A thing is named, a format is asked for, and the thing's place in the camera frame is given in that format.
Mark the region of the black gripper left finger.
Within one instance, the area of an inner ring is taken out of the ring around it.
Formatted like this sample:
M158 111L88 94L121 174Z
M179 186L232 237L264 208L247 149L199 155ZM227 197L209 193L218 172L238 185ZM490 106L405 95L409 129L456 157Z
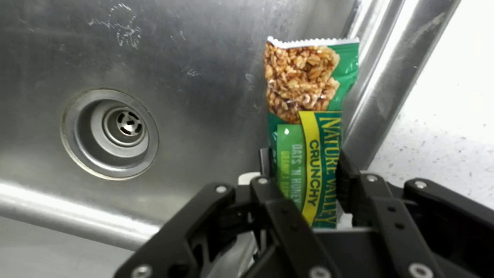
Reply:
M335 278L335 265L295 202L277 185L273 151L260 151L261 174L246 185L202 186L114 278L206 278L243 236L250 236L241 278Z

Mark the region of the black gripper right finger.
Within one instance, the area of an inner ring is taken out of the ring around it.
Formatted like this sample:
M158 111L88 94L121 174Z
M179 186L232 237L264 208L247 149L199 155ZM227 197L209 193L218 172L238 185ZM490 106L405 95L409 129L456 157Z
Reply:
M337 199L352 225L375 230L400 273L494 278L494 209L426 177L394 185L341 154Z

